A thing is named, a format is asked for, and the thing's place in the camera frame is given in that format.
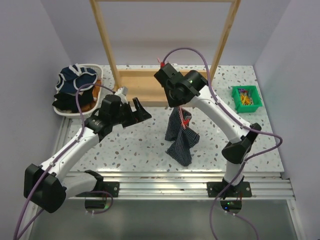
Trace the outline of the pink wire hanger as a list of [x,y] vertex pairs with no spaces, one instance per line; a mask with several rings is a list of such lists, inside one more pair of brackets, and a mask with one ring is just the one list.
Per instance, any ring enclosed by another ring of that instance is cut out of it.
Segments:
[[182,108],[180,106],[178,107],[178,113],[179,113],[180,121],[182,123],[182,120],[185,120],[185,118],[184,118],[184,115],[183,115]]

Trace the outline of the navy striped underwear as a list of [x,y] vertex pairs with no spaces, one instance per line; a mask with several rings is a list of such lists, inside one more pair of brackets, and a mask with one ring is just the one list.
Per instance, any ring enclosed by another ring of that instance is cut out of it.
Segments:
[[[183,108],[181,109],[184,119],[191,120],[192,114]],[[175,107],[169,116],[165,140],[172,142],[165,153],[181,166],[188,167],[192,163],[191,148],[198,144],[200,135],[192,130],[189,124],[186,129],[183,129],[178,107]]]

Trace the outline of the red clothespin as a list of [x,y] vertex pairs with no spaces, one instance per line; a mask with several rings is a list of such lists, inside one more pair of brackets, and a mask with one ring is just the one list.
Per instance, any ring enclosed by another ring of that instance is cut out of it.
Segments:
[[190,119],[189,119],[189,118],[187,118],[187,119],[185,119],[185,120],[182,120],[182,121],[181,121],[182,127],[183,127],[184,129],[186,129],[186,128],[189,126],[189,122],[190,122]]

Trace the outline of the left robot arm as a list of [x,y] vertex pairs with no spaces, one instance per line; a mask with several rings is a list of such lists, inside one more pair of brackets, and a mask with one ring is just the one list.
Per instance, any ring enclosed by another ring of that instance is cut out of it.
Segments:
[[110,134],[114,126],[123,128],[151,119],[138,98],[133,98],[132,110],[126,97],[107,95],[100,108],[84,121],[76,135],[53,157],[41,165],[29,165],[24,174],[23,195],[48,213],[57,211],[68,197],[89,192],[92,196],[103,193],[104,184],[100,174],[86,170],[75,180],[66,181],[71,168],[91,148]]

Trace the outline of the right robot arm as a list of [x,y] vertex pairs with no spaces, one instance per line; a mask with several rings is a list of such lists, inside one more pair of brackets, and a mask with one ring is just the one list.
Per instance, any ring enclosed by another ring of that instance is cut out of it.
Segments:
[[170,107],[180,107],[190,103],[206,114],[228,138],[221,154],[226,159],[226,172],[222,182],[213,186],[212,197],[235,197],[241,189],[248,186],[244,182],[243,169],[248,160],[253,143],[261,134],[258,123],[250,124],[213,92],[211,83],[198,71],[191,70],[182,75],[167,63],[155,74],[155,79],[164,88]]

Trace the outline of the navy white-trimmed underwear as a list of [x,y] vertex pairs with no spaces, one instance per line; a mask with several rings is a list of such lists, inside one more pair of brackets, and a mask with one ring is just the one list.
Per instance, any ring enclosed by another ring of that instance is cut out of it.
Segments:
[[98,80],[97,72],[89,67],[74,64],[63,68],[58,74],[58,82],[55,89],[58,93],[75,94],[78,89],[83,87],[80,91],[89,90]]

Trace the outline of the orange garment in basket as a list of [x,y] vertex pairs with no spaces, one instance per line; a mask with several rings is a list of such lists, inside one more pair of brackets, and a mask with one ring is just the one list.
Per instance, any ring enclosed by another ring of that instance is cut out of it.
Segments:
[[92,86],[90,89],[83,92],[81,110],[82,112],[88,112],[93,109],[98,102],[98,95],[101,90],[100,86]]

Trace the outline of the white laundry basket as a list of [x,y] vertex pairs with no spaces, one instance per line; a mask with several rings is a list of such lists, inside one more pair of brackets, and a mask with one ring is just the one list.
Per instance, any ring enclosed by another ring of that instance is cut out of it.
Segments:
[[78,119],[78,101],[83,116],[88,117],[98,108],[103,76],[103,69],[97,64],[64,67],[58,74],[55,86],[56,94],[52,103],[54,112],[69,119]]

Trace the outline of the colourful clothespins in bin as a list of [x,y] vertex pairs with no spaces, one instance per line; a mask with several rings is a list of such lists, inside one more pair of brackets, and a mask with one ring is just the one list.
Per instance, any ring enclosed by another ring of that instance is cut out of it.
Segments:
[[253,90],[251,88],[238,88],[238,98],[239,101],[237,102],[237,105],[243,105],[243,106],[251,106],[254,104],[253,97],[252,97]]

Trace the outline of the green clothespin bin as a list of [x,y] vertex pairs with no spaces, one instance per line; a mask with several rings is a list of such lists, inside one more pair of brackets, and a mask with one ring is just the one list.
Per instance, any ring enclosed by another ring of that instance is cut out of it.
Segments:
[[258,89],[254,85],[233,86],[231,96],[237,113],[254,113],[263,106]]

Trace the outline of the black garment in basket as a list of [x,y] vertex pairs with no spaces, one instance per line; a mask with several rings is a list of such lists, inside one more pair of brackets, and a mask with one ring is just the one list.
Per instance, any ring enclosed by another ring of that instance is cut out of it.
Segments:
[[[54,95],[55,101],[52,106],[61,111],[71,111],[72,113],[78,113],[78,107],[76,103],[76,96],[68,93],[57,93]],[[85,107],[90,105],[94,101],[93,94],[90,90],[84,91],[83,94],[78,95],[78,105]]]

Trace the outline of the aluminium mounting rail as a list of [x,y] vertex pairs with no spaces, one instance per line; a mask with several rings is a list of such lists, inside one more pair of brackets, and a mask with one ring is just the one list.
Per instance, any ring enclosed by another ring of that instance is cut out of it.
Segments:
[[[220,182],[223,172],[101,171],[106,182],[118,182],[120,200],[206,200],[207,183]],[[247,172],[251,200],[293,200],[289,180],[274,172]]]

